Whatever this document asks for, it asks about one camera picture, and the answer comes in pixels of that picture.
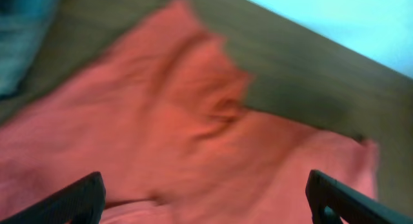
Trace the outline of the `orange FRAM t-shirt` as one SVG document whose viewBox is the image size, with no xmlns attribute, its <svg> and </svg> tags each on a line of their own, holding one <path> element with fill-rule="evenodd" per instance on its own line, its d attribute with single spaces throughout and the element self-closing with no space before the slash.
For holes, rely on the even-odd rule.
<svg viewBox="0 0 413 224">
<path fill-rule="evenodd" d="M 103 223 L 310 223 L 313 169 L 376 197 L 373 142 L 249 110 L 249 81 L 170 2 L 1 128 L 1 217 L 93 171 Z"/>
</svg>

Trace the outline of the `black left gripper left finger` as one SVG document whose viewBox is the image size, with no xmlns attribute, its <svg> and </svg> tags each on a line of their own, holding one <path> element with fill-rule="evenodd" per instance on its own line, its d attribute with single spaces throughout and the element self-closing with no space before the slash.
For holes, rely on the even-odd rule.
<svg viewBox="0 0 413 224">
<path fill-rule="evenodd" d="M 100 172 L 93 172 L 53 193 L 1 224 L 98 224 L 106 190 Z"/>
</svg>

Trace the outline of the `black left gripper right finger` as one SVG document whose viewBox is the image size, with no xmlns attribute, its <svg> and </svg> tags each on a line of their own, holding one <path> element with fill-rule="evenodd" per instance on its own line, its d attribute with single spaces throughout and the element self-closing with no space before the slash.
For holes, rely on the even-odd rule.
<svg viewBox="0 0 413 224">
<path fill-rule="evenodd" d="M 412 219 L 319 170 L 311 170 L 306 197 L 313 224 L 412 224 Z"/>
</svg>

